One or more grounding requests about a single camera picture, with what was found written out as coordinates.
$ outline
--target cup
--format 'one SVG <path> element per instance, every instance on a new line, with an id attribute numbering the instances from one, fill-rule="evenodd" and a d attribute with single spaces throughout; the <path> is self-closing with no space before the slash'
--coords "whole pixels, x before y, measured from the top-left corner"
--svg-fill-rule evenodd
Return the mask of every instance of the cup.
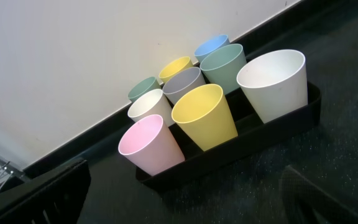
<path id="1" fill-rule="evenodd" d="M 161 88 L 160 84 L 155 77 L 148 77 L 145 80 L 138 83 L 134 88 L 128 93 L 128 99 L 132 102 L 135 102 L 143 94 L 147 93 L 150 90 Z"/>
<path id="2" fill-rule="evenodd" d="M 119 141 L 118 151 L 150 175 L 185 160 L 163 118 L 157 114 L 144 117 L 132 125 Z"/>
<path id="3" fill-rule="evenodd" d="M 204 151 L 238 136 L 223 89 L 216 84 L 186 93 L 173 107 L 172 119 Z"/>
<path id="4" fill-rule="evenodd" d="M 200 64 L 200 69 L 211 83 L 222 87 L 226 95 L 239 88 L 236 76 L 247 63 L 241 44 L 230 44 L 210 53 Z"/>
<path id="5" fill-rule="evenodd" d="M 171 78 L 162 88 L 165 96 L 173 103 L 183 97 L 190 90 L 205 85 L 200 68 L 187 68 Z"/>
<path id="6" fill-rule="evenodd" d="M 194 52 L 194 56 L 197 58 L 199 63 L 201 63 L 204 60 L 204 58 L 206 58 L 214 50 L 229 44 L 230 41 L 227 35 L 224 34 L 218 35 L 206 41 L 205 43 L 201 44 Z"/>
<path id="7" fill-rule="evenodd" d="M 175 124 L 171 118 L 172 108 L 161 89 L 148 91 L 139 97 L 128 110 L 128 117 L 135 122 L 148 115 L 159 114 L 167 126 Z"/>
<path id="8" fill-rule="evenodd" d="M 308 104 L 305 62 L 297 50 L 278 50 L 240 70 L 237 82 L 264 123 Z"/>
<path id="9" fill-rule="evenodd" d="M 165 68 L 160 72 L 158 77 L 164 82 L 168 82 L 169 79 L 174 77 L 178 72 L 183 71 L 186 68 L 193 66 L 190 57 L 181 57 L 173 62 L 169 63 Z"/>

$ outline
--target pink cup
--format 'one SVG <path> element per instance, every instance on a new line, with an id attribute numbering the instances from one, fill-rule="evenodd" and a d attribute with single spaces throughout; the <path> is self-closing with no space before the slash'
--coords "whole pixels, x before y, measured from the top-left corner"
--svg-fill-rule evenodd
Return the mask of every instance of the pink cup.
<path id="1" fill-rule="evenodd" d="M 121 138 L 118 151 L 150 175 L 185 160 L 168 126 L 157 114 L 149 115 L 132 125 Z"/>

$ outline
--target speckled floor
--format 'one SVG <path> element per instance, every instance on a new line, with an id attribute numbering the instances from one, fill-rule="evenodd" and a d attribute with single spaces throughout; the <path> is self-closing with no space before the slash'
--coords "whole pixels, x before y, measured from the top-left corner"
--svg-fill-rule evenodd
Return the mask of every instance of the speckled floor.
<path id="1" fill-rule="evenodd" d="M 286 223 L 278 180 L 288 164 L 358 200 L 358 2 L 311 18 L 258 54 L 277 49 L 306 55 L 308 80 L 323 93 L 317 128 L 161 195 L 135 180 L 110 136 L 84 154 L 92 183 L 78 223 Z"/>

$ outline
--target green cup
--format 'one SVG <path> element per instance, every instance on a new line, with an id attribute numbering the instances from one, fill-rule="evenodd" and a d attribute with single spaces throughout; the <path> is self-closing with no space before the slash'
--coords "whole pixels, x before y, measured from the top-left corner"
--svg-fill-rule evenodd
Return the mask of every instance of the green cup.
<path id="1" fill-rule="evenodd" d="M 135 102 L 143 94 L 158 88 L 161 89 L 161 86 L 158 84 L 157 79 L 155 77 L 148 77 L 130 90 L 128 93 L 128 99 Z"/>
<path id="2" fill-rule="evenodd" d="M 211 83 L 220 85 L 226 95 L 240 88 L 237 74 L 246 63 L 242 45 L 229 44 L 210 53 L 201 62 L 200 69 Z"/>

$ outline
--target yellow cup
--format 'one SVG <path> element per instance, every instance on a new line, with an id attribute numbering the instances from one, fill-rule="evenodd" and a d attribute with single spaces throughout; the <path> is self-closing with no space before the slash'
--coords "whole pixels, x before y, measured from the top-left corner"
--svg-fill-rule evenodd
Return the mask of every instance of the yellow cup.
<path id="1" fill-rule="evenodd" d="M 186 93 L 173 107 L 172 119 L 204 151 L 238 136 L 223 89 L 217 84 Z"/>
<path id="2" fill-rule="evenodd" d="M 172 77 L 174 77 L 178 72 L 183 71 L 184 69 L 190 68 L 193 66 L 190 57 L 181 57 L 173 62 L 169 63 L 165 68 L 160 72 L 158 77 L 166 83 Z"/>

